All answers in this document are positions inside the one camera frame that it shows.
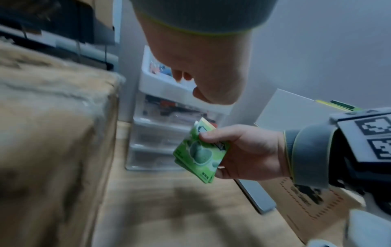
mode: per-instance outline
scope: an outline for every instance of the finger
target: finger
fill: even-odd
[[[198,98],[198,99],[200,99],[200,100],[202,100],[202,101],[205,101],[205,102],[207,102],[207,103],[211,103],[211,101],[208,100],[208,99],[201,93],[200,89],[198,89],[197,87],[194,88],[194,90],[193,90],[193,96],[196,97],[196,98]]]
[[[200,133],[199,137],[202,141],[207,143],[219,142],[219,141],[236,141],[244,133],[244,129],[241,125],[232,125],[224,128],[214,129],[207,132]]]
[[[215,173],[215,177],[221,178],[221,179],[232,179],[231,176],[229,175],[229,172],[225,168],[219,168],[217,169]]]
[[[171,69],[172,77],[178,82],[182,80],[183,72],[181,70]]]
[[[189,73],[187,73],[187,72],[183,72],[183,78],[186,81],[189,81],[189,80],[193,79],[193,77]]]

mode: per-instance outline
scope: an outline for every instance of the sleeve cuff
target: sleeve cuff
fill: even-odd
[[[329,186],[329,154],[336,130],[333,125],[312,125],[301,131],[285,131],[287,160],[295,184]]]

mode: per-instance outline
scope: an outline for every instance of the stack of cards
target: stack of cards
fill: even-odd
[[[193,173],[204,183],[211,183],[218,166],[227,153],[229,144],[226,142],[206,143],[199,139],[198,134],[215,129],[204,118],[196,121],[189,135],[174,151],[175,162]]]

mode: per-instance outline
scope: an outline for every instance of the white wall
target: white wall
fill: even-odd
[[[147,40],[136,19],[131,2],[123,0],[119,68],[120,73],[126,78],[126,84],[120,93],[119,120],[121,121],[132,121],[134,100],[146,43]]]
[[[390,0],[279,0],[254,33],[248,86],[225,124],[252,124],[276,90],[391,105]]]

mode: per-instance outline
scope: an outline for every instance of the hand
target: hand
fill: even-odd
[[[218,178],[260,181],[290,176],[282,132],[233,125],[200,133],[200,139],[231,143],[216,172]]]
[[[193,95],[222,105],[235,103],[247,83],[251,31],[234,35],[197,35],[178,31],[135,10],[153,55],[180,81],[194,78]]]

